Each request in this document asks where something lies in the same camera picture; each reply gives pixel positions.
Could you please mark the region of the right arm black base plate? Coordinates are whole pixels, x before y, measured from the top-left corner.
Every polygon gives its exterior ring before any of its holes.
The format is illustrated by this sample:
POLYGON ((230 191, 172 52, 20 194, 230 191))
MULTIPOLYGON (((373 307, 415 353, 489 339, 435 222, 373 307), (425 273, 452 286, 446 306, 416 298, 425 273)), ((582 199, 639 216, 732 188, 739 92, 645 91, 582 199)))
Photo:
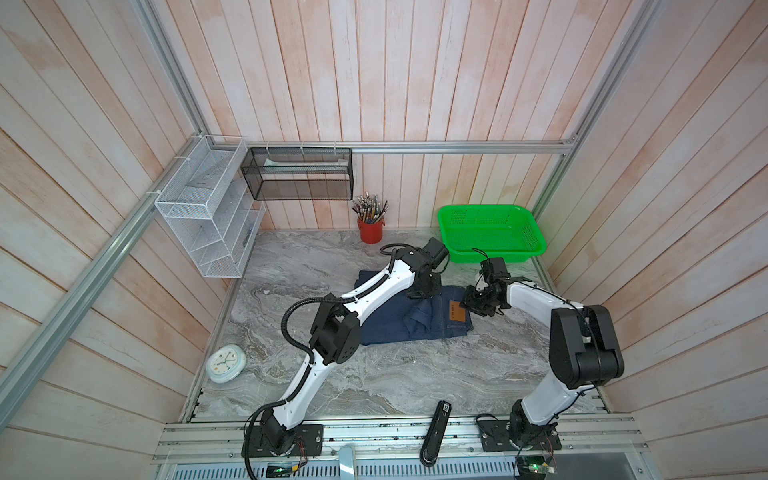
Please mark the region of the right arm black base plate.
POLYGON ((509 420, 482 417, 476 420, 484 452, 559 451, 562 443, 553 425, 518 425, 509 420))

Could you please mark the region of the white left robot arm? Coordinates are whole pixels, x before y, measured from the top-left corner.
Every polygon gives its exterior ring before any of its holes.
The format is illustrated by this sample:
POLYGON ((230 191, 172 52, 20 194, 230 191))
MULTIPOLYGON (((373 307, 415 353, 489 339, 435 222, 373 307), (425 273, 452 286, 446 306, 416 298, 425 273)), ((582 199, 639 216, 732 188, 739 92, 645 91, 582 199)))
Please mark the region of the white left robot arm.
POLYGON ((438 267, 449 258, 447 247, 431 238, 423 247, 390 244, 387 265, 355 289, 341 294, 310 297, 291 305, 283 314, 281 334, 305 358, 281 398, 260 407, 250 418, 252 425, 277 442, 300 425, 330 373, 348 361, 361 344, 366 320, 399 293, 414 299, 430 299, 441 289, 438 267), (318 307, 304 344, 291 336, 288 320, 301 307, 318 307))

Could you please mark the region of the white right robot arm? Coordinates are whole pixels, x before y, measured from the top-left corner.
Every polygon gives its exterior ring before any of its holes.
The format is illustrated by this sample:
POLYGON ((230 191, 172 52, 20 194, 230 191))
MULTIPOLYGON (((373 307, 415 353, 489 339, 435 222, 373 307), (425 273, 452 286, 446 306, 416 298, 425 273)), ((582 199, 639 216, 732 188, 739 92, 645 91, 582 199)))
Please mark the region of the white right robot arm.
POLYGON ((625 363, 610 311, 583 305, 547 291, 525 277, 512 276, 498 258, 480 263, 478 281, 469 286, 463 306, 480 316, 515 308, 549 329, 549 371, 537 387, 513 405, 510 441, 523 449, 546 439, 558 416, 590 387, 623 375, 625 363))

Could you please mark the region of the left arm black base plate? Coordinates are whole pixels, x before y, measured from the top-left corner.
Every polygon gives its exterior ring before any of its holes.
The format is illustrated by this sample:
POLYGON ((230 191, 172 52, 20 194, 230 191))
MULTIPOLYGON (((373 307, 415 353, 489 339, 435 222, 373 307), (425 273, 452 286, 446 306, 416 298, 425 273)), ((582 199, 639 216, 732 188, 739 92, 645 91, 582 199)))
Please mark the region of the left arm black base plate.
POLYGON ((322 451, 324 426, 322 424, 302 424, 290 430, 281 427, 254 426, 248 442, 243 444, 243 458, 272 458, 319 456, 322 451))

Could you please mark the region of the dark blue denim trousers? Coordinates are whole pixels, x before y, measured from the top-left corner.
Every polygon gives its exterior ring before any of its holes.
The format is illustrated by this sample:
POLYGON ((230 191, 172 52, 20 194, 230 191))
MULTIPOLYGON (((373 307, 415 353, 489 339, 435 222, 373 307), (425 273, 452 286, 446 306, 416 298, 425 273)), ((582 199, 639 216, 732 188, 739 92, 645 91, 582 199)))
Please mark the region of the dark blue denim trousers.
POLYGON ((374 311, 361 326, 364 346, 466 336, 473 330, 463 300, 465 289, 443 286, 430 299, 410 299, 399 292, 374 311))

